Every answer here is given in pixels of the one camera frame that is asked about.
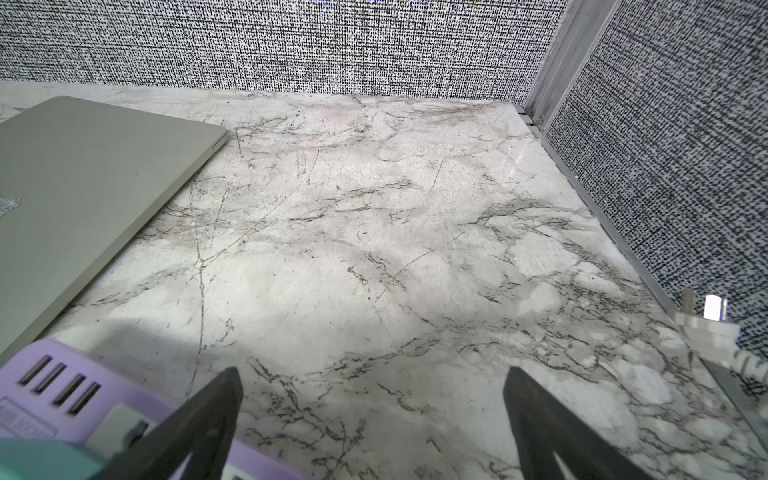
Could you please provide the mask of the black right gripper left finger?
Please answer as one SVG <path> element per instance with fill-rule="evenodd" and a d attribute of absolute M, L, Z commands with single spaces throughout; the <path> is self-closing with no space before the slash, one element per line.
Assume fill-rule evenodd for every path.
<path fill-rule="evenodd" d="M 95 479 L 219 479 L 233 442 L 243 387 L 228 367 Z"/>

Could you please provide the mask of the purple power strip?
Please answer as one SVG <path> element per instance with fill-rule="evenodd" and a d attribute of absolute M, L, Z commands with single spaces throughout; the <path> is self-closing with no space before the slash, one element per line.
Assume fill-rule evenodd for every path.
<path fill-rule="evenodd" d="M 104 466 L 182 405 L 171 405 L 57 341 L 36 341 L 1 368 L 1 440 L 66 442 Z M 298 476 L 234 437 L 219 479 Z"/>

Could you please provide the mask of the teal charger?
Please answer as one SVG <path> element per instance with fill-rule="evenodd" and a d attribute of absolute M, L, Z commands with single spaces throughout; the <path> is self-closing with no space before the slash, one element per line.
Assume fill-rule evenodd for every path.
<path fill-rule="evenodd" d="M 66 442 L 1 440 L 2 479 L 89 479 L 103 467 L 103 460 Z"/>

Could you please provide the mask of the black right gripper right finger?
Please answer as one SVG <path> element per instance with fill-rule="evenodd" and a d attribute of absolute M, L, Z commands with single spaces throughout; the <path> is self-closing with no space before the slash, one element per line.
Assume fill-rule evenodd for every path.
<path fill-rule="evenodd" d="M 524 478 L 562 479 L 561 464 L 577 479 L 650 477 L 522 368 L 508 370 L 503 399 Z"/>

